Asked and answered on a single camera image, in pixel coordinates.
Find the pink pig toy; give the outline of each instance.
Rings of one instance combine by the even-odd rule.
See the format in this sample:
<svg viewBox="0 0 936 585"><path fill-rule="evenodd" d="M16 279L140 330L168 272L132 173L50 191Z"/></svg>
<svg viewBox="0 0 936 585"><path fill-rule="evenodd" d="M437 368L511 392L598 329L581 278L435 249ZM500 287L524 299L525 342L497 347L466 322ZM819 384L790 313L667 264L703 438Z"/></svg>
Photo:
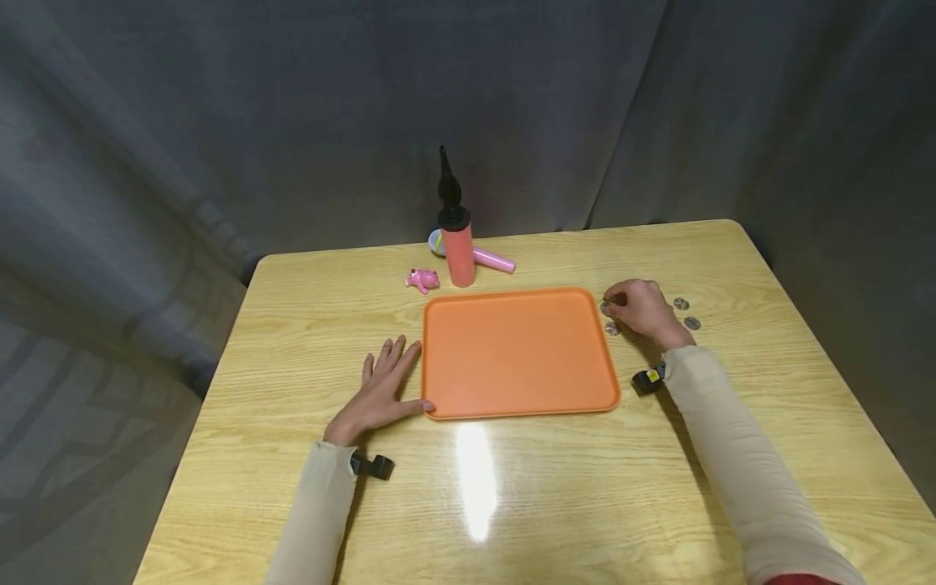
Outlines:
<svg viewBox="0 0 936 585"><path fill-rule="evenodd" d="M429 294L430 288L436 288L439 285L439 275L435 271L425 269L412 269L409 278L406 279L407 286L415 286L419 292Z"/></svg>

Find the black nozzle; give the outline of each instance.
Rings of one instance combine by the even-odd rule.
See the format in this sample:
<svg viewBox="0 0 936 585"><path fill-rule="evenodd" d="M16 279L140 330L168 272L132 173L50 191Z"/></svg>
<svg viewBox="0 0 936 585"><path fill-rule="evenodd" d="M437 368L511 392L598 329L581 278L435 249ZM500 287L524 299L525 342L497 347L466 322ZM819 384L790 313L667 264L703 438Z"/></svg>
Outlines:
<svg viewBox="0 0 936 585"><path fill-rule="evenodd" d="M445 231L461 231L471 222L471 214L461 206L461 185L452 174L448 164L446 147L439 147L439 159L442 162L442 177L439 179L439 227Z"/></svg>
<svg viewBox="0 0 936 585"><path fill-rule="evenodd" d="M446 154L445 146L439 146L439 158L442 159L442 176L451 177L452 167L448 165L448 155Z"/></svg>

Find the wood grain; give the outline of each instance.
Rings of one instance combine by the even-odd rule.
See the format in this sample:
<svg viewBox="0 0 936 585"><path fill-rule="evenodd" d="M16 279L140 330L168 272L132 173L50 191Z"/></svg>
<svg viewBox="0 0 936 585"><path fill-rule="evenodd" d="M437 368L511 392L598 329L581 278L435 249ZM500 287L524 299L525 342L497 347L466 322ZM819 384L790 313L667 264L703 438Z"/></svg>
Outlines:
<svg viewBox="0 0 936 585"><path fill-rule="evenodd" d="M431 295L650 278L727 367L835 546L870 583L936 575L936 520L792 302L729 221L495 238L515 275L454 288L425 244L268 256L256 270L137 576L262 582L310 443L387 337L417 339ZM655 360L608 339L622 388ZM404 398L419 394L418 375ZM406 420L369 451L397 462L366 482L340 582L740 583L738 543L665 393L624 390L599 415Z"/></svg>

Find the beige sleeve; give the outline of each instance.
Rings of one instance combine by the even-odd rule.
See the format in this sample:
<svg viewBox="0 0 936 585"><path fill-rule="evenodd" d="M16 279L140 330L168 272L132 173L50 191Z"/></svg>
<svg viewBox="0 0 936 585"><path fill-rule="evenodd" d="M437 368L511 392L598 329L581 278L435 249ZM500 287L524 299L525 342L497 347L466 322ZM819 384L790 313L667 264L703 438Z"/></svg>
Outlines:
<svg viewBox="0 0 936 585"><path fill-rule="evenodd" d="M829 545L819 519L724 367L694 345L664 354L666 387L744 550L744 577L761 585L779 575L816 575L864 583Z"/></svg>
<svg viewBox="0 0 936 585"><path fill-rule="evenodd" d="M355 449L312 445L266 585L331 585L358 483L351 471Z"/></svg>

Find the red sleeve cuff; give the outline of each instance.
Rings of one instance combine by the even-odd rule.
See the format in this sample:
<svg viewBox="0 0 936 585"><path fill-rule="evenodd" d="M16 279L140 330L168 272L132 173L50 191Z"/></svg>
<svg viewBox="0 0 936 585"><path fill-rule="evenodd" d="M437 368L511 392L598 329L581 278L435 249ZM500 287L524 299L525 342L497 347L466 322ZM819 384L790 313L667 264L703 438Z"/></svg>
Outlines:
<svg viewBox="0 0 936 585"><path fill-rule="evenodd" d="M828 579L816 575L780 575L767 582L767 585L837 585Z"/></svg>

